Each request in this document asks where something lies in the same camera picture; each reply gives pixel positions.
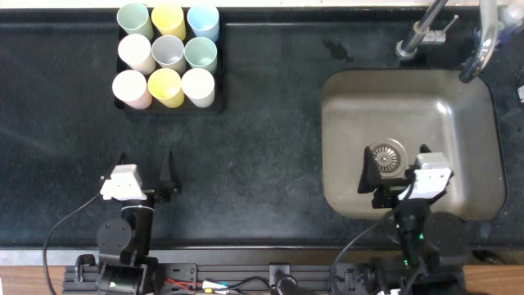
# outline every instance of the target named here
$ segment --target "cup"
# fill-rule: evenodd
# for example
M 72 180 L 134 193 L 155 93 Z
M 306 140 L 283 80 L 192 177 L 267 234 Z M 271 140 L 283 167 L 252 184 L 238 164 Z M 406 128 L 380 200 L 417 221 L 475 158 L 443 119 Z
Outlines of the cup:
M 186 38 L 186 23 L 183 21 L 183 11 L 173 3 L 163 3 L 151 13 L 153 24 L 163 35 L 172 35 L 180 40 Z
M 182 80 L 180 75 L 171 69 L 156 70 L 149 77 L 149 92 L 166 107 L 175 108 L 183 103 Z
M 162 36 L 151 46 L 151 54 L 161 67 L 176 70 L 179 75 L 187 69 L 183 43 L 174 36 Z
M 136 70 L 120 72 L 113 80 L 113 93 L 116 98 L 138 110 L 149 107 L 152 101 L 146 77 Z
M 182 77 L 182 90 L 197 107 L 208 107 L 215 100 L 215 79 L 204 69 L 191 69 Z
M 156 63 L 151 55 L 151 44 L 140 34 L 125 36 L 118 45 L 118 56 L 133 70 L 144 75 L 149 75 L 155 70 Z
M 197 37 L 213 42 L 219 39 L 219 10 L 216 7 L 192 7 L 187 12 L 187 22 Z
M 183 52 L 191 68 L 202 68 L 211 74 L 216 72 L 217 50 L 213 41 L 204 37 L 196 37 L 186 44 Z
M 122 6 L 116 14 L 116 21 L 128 34 L 140 34 L 153 39 L 153 26 L 149 20 L 149 11 L 141 3 L 129 3 Z

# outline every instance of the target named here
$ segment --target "sink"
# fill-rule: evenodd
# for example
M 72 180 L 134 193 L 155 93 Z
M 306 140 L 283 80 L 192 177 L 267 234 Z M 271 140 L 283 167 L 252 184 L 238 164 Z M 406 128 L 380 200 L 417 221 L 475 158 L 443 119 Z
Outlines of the sink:
M 453 70 L 348 70 L 332 76 L 322 101 L 324 195 L 350 218 L 377 219 L 373 194 L 358 194 L 364 149 L 383 177 L 402 177 L 422 144 L 443 152 L 454 177 L 431 206 L 466 220 L 488 220 L 504 205 L 506 186 L 493 100 L 476 78 Z

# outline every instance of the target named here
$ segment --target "faucet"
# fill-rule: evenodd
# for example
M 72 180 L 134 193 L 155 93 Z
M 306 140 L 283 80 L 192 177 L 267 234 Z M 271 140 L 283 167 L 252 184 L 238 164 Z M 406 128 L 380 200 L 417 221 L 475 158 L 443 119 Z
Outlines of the faucet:
M 417 54 L 418 45 L 442 44 L 445 41 L 445 32 L 457 19 L 457 16 L 442 31 L 431 31 L 429 27 L 447 2 L 448 0 L 435 0 L 422 19 L 413 24 L 408 38 L 396 44 L 395 51 L 398 57 L 401 59 L 413 58 Z M 479 7 L 482 23 L 481 41 L 477 52 L 466 60 L 464 68 L 458 75 L 463 83 L 471 82 L 484 70 L 495 49 L 499 33 L 496 0 L 479 0 Z

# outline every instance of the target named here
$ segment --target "wooden table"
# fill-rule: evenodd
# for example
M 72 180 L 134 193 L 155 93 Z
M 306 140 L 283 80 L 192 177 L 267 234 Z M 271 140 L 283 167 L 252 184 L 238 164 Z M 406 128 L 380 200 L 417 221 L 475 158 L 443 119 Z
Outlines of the wooden table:
M 467 265 L 468 290 L 491 295 L 524 293 L 524 265 Z M 49 274 L 61 294 L 64 267 L 51 266 Z M 3 295 L 49 294 L 42 266 L 0 266 Z

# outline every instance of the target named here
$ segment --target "drain strainer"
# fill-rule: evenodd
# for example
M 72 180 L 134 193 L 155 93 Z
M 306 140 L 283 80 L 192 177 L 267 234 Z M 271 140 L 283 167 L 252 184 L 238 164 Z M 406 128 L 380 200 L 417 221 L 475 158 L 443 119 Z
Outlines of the drain strainer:
M 393 177 L 404 171 L 408 156 L 398 141 L 386 138 L 372 143 L 369 148 L 382 176 Z
M 399 167 L 399 152 L 391 145 L 383 144 L 375 147 L 373 155 L 381 172 L 392 172 Z

